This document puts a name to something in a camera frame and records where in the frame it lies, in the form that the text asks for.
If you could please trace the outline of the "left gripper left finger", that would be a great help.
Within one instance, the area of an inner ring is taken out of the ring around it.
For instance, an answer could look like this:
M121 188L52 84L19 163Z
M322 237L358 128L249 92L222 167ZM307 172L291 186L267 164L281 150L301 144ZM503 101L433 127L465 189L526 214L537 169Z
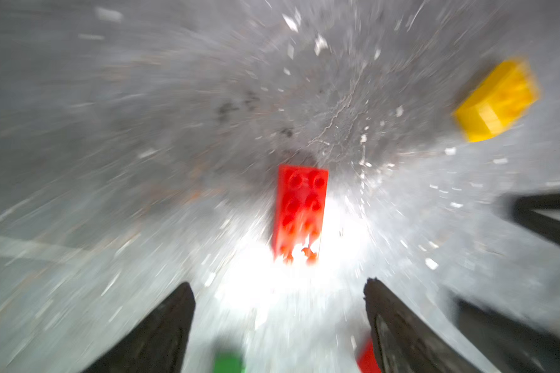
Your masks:
M181 371L195 306L190 284L180 284L126 337L96 359L85 371Z

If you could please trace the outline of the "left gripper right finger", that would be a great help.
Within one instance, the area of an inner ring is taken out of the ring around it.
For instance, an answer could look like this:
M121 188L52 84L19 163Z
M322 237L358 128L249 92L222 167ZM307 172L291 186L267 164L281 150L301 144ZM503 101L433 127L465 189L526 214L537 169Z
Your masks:
M376 363L382 372L479 373L377 278L364 287Z

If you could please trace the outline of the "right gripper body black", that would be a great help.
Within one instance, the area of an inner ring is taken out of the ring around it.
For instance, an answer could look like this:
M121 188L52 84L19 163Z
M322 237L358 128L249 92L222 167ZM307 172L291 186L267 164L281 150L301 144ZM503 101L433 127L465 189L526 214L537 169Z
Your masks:
M457 329L500 372L560 372L560 337L457 298Z

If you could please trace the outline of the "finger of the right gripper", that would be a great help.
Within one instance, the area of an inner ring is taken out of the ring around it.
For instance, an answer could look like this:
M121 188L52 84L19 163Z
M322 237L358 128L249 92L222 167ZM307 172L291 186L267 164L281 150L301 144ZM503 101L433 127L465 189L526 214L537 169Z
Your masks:
M560 246L560 220L541 214L538 210L560 210L560 193L519 196L512 203L511 219Z

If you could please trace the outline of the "small red lego brick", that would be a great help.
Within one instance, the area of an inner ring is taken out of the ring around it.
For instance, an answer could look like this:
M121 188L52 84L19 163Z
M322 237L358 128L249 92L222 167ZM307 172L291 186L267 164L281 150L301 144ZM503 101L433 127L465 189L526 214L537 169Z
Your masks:
M373 341L371 339L367 340L356 362L361 373L382 373L375 357Z

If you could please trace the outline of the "green lego brick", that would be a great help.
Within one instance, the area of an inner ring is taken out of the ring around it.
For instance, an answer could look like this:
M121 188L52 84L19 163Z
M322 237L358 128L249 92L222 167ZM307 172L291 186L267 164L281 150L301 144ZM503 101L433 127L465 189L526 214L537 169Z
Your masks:
M244 360L239 354L224 352L216 354L212 373L245 373Z

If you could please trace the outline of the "long red lego brick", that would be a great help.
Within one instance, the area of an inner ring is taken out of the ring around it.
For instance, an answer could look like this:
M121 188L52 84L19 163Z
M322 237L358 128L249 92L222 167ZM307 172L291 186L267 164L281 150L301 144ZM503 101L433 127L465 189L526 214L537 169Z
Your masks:
M329 173L325 169L281 164L272 252L275 259L290 265L294 261L315 264L320 253L320 238Z

